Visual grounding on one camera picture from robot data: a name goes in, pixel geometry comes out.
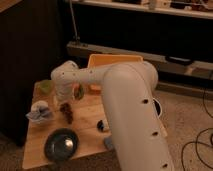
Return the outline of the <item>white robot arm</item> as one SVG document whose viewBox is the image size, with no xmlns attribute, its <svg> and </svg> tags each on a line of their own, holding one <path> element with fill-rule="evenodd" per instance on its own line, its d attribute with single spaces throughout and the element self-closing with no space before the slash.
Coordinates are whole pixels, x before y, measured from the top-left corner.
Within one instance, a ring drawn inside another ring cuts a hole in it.
<svg viewBox="0 0 213 171">
<path fill-rule="evenodd" d="M 68 61 L 51 72 L 51 79 L 59 101 L 69 98 L 73 83 L 101 86 L 122 171 L 175 171 L 153 102 L 158 73 L 151 63 L 121 62 L 79 69 Z"/>
</svg>

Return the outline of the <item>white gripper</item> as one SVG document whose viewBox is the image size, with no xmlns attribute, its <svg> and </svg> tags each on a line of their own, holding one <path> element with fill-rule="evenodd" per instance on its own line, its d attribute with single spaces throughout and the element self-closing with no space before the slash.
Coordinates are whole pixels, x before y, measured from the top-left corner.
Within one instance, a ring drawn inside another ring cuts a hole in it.
<svg viewBox="0 0 213 171">
<path fill-rule="evenodd" d="M 58 103 L 64 103 L 71 100 L 73 97 L 73 90 L 71 86 L 56 86 L 55 98 Z"/>
</svg>

